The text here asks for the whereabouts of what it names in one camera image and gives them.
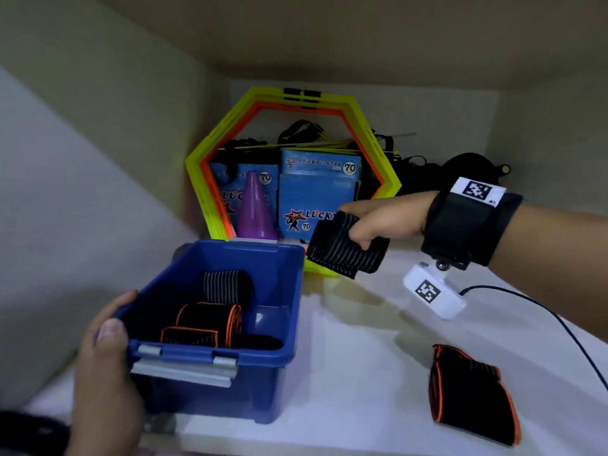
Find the blue package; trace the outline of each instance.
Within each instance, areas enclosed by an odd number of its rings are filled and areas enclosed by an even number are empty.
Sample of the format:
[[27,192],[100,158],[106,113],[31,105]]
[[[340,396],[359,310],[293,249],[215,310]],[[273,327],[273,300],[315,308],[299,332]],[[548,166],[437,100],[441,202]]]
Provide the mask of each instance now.
[[361,173],[361,157],[284,150],[281,173],[335,175],[358,181]]
[[277,165],[239,163],[237,165],[237,177],[230,183],[225,183],[228,181],[225,165],[222,163],[209,163],[209,166],[218,183],[219,193],[222,195],[224,206],[231,219],[232,227],[234,227],[235,230],[237,230],[237,213],[241,209],[241,199],[243,198],[248,171],[257,171],[260,175],[260,183],[264,188],[264,197],[266,198],[266,203],[268,203],[270,217],[272,218],[273,223],[277,225]]
[[285,238],[310,240],[317,222],[333,219],[353,201],[354,179],[329,175],[281,174],[278,225]]

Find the mounting screw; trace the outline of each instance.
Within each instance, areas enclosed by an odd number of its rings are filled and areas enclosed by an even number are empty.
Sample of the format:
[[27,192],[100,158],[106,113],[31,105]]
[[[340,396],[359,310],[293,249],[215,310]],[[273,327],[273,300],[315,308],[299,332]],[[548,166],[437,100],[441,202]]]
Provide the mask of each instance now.
[[439,269],[442,272],[445,272],[446,270],[449,270],[450,267],[452,267],[450,264],[448,264],[445,261],[437,261],[437,264],[435,264],[437,269]]

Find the hand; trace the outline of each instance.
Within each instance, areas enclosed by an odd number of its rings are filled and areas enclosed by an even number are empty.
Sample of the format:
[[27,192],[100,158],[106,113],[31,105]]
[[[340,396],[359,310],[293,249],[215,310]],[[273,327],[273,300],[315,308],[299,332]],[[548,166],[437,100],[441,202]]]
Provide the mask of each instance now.
[[125,326],[110,318],[137,296],[115,299],[91,322],[80,346],[68,456],[132,455],[143,430],[143,401],[128,375]]
[[349,231],[350,239],[367,250],[376,237],[411,238],[422,234],[430,204],[438,192],[421,192],[394,198],[361,200],[340,206],[359,221]]

